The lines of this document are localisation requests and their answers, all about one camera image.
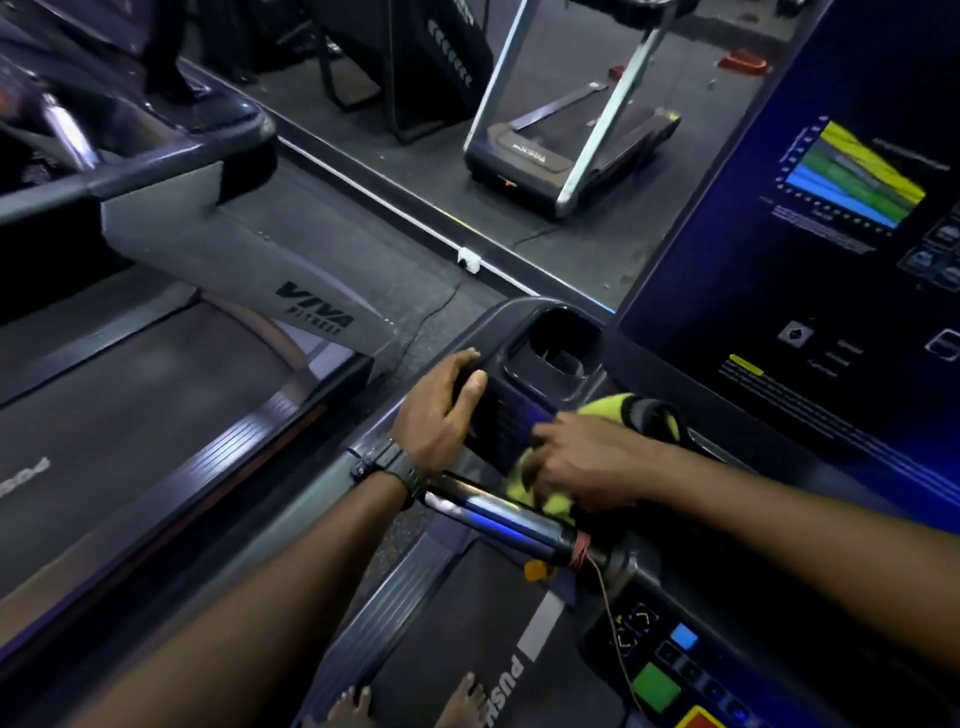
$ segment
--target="green button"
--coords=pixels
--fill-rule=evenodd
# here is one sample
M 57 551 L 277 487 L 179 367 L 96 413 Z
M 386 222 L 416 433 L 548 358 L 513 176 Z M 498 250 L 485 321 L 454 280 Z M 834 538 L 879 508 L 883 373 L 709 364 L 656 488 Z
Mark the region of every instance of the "green button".
M 634 680 L 634 692 L 646 701 L 647 705 L 662 713 L 680 694 L 680 686 L 667 677 L 663 670 L 647 663 Z

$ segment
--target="black wristband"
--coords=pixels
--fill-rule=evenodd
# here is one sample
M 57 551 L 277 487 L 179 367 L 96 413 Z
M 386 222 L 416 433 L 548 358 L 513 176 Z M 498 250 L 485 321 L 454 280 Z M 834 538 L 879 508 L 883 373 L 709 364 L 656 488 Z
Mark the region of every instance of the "black wristband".
M 350 475 L 354 482 L 360 482 L 371 473 L 377 472 L 395 475 L 406 486 L 409 493 L 401 509 L 404 511 L 414 504 L 428 480 L 420 468 L 414 465 L 410 455 L 392 439 L 377 448 L 370 458 L 362 459 L 354 465 Z

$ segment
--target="forearm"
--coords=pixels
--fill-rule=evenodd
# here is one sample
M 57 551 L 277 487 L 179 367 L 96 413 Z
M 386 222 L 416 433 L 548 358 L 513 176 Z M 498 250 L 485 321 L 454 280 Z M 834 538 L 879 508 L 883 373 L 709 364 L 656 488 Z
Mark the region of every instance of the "forearm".
M 77 728 L 243 726 L 316 667 L 406 497 L 375 473 L 89 707 Z
M 729 533 L 889 639 L 960 673 L 960 539 L 664 446 L 657 500 Z

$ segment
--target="bare foot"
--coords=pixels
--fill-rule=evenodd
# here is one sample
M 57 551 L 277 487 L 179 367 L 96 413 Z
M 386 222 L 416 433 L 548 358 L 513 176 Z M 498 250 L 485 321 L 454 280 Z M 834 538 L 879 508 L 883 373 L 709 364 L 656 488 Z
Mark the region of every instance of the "bare foot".
M 340 696 L 337 704 L 326 714 L 327 720 L 338 720 L 345 717 L 367 717 L 370 714 L 370 688 L 360 691 L 360 701 L 355 702 L 356 688 L 350 688 Z
M 474 687 L 475 682 L 473 673 L 468 672 L 446 701 L 436 728 L 481 728 L 487 720 L 487 694 L 482 685 Z

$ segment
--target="dark blue screen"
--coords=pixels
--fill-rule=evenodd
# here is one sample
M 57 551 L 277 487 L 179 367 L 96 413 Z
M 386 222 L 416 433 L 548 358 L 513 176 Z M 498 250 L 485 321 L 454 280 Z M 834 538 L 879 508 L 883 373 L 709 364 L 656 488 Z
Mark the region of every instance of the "dark blue screen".
M 960 532 L 960 7 L 834 2 L 668 246 L 623 333 Z

